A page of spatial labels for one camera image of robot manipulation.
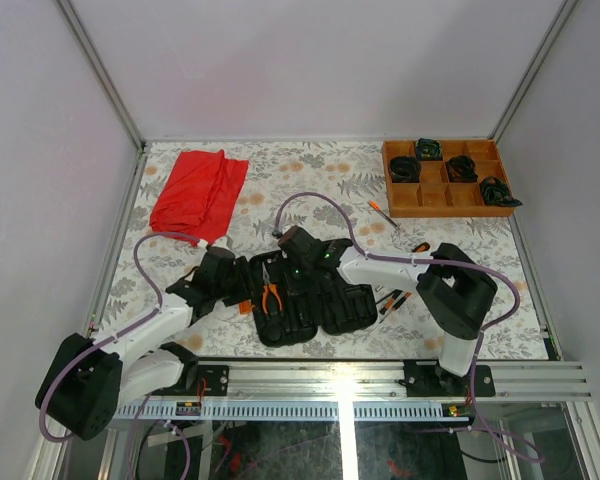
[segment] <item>orange screwdriver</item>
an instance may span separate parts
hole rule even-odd
[[[393,225],[393,228],[395,228],[396,230],[400,230],[400,227],[398,226],[398,224],[396,222],[394,222],[393,220],[391,220],[389,218],[389,216],[382,211],[382,209],[380,208],[380,206],[376,202],[369,202],[369,205],[371,205],[371,207],[376,212],[378,212],[380,215],[382,215],[387,222],[389,222],[391,225]]]

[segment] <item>glass panel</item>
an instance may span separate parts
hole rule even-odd
[[[512,432],[538,446],[546,456],[540,465],[507,454],[486,433],[427,431],[448,428],[448,406],[443,406],[445,417],[433,422],[430,416],[436,413],[432,410],[401,409],[399,402],[378,402],[379,407],[373,409],[354,409],[350,402],[348,405],[345,412],[341,404],[339,421],[285,420],[279,416],[270,421],[179,421],[177,425],[186,434],[191,450],[187,479],[330,480],[355,478],[356,466],[361,480],[585,478],[561,405],[483,404],[481,407],[493,428]],[[411,414],[427,418],[420,418],[421,421],[399,418]],[[108,478],[180,479],[185,467],[184,443],[163,425],[164,420],[141,421],[127,458],[124,449],[130,422],[112,424],[119,435]],[[91,442],[75,441],[70,459],[65,462],[67,477],[62,476],[63,471],[60,478],[105,480],[106,477],[98,476],[102,452],[106,450],[105,439],[106,433]],[[535,456],[519,440],[504,437],[504,441],[519,452]],[[357,463],[352,464],[351,459],[356,455]],[[127,476],[129,463],[133,477]]]
[[[144,428],[136,480],[178,480],[182,476],[184,443],[165,434],[162,423]],[[190,435],[188,479],[342,478],[337,422],[203,421],[180,426]],[[126,474],[121,473],[122,480]]]
[[[582,480],[566,417],[560,405],[486,405],[481,412],[494,429],[519,435],[545,455],[542,464],[507,454],[488,433],[432,433],[447,428],[431,422],[356,422],[361,480],[418,478],[456,480]],[[524,442],[504,437],[507,445],[530,457]]]

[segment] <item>red wire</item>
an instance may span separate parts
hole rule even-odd
[[[396,465],[396,462],[394,462],[393,460],[389,459],[387,464],[389,465],[389,470],[391,470],[391,473],[393,475],[395,475],[396,477],[398,477],[398,478],[413,477],[413,472],[411,470],[403,470],[401,468],[398,468],[398,466]]]
[[[198,389],[197,389],[197,393],[198,393],[198,402],[200,402],[200,413],[202,413],[202,400],[204,399],[204,395],[207,391],[207,379],[203,378],[201,380],[198,380]]]

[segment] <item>white wall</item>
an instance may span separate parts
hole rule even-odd
[[[1,1],[1,480],[39,438],[34,397],[86,321],[133,156],[53,2]]]
[[[558,337],[600,410],[600,0],[581,2],[500,146]]]
[[[488,136],[562,0],[74,0],[149,139]]]

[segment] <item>screwdriver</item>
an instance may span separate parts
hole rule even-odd
[[[380,208],[380,206],[376,202],[371,201],[371,202],[369,202],[369,205],[371,205],[371,207],[376,212],[378,212],[380,215],[382,215],[387,222],[389,222],[391,225],[393,225],[393,228],[395,228],[396,230],[400,230],[400,227],[398,226],[398,224],[396,222],[394,222],[393,220],[391,220],[389,218],[389,216],[382,211],[382,209]]]
[[[414,253],[420,253],[420,252],[426,252],[430,248],[431,248],[431,245],[429,245],[427,242],[422,242],[420,245],[418,245],[411,251]],[[411,292],[404,292],[404,294],[403,294],[400,290],[394,290],[393,292],[391,292],[389,294],[389,296],[391,297],[389,299],[389,301],[385,304],[384,307],[382,307],[380,309],[380,314],[384,315],[384,316],[380,319],[380,321],[378,322],[378,325],[380,325],[382,322],[384,322],[385,319],[389,315],[391,315],[392,312],[395,312],[397,309],[399,309],[404,304],[404,302],[406,302],[407,299],[411,296]]]

